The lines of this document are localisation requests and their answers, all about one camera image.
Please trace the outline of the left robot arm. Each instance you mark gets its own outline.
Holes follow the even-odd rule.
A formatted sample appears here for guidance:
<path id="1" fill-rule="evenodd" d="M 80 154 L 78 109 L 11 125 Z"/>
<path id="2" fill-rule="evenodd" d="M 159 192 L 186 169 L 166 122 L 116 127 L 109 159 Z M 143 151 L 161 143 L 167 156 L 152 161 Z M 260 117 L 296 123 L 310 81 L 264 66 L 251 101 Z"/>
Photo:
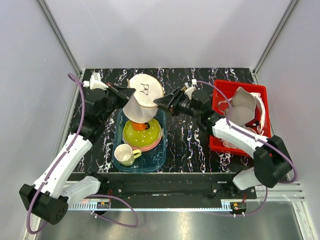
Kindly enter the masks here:
<path id="1" fill-rule="evenodd" d="M 103 198 L 108 193 L 108 178 L 96 172 L 86 173 L 69 187 L 65 187 L 65 183 L 103 133 L 105 121 L 115 110 L 122 109 L 136 90 L 107 83 L 93 91 L 93 99 L 87 100 L 84 91 L 79 90 L 82 106 L 77 129 L 67 137 L 47 170 L 32 185 L 24 184 L 19 190 L 27 210 L 28 227 L 32 215 L 56 225 L 73 204 L 93 195 Z"/>

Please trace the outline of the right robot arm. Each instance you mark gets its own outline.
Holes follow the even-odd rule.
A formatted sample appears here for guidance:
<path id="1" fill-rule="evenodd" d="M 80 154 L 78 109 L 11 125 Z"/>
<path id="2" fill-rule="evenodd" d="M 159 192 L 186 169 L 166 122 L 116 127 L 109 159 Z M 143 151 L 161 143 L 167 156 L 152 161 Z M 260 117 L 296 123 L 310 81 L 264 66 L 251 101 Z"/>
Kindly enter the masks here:
<path id="1" fill-rule="evenodd" d="M 194 90 L 188 96 L 179 87 L 155 99 L 154 103 L 172 116 L 186 114 L 195 118 L 201 131 L 233 144 L 253 159 L 253 167 L 238 172 L 227 185 L 228 195 L 232 198 L 239 198 L 246 189 L 255 186 L 273 188 L 294 168 L 280 137 L 268 138 L 236 126 L 213 110 L 211 97 L 203 90 Z"/>

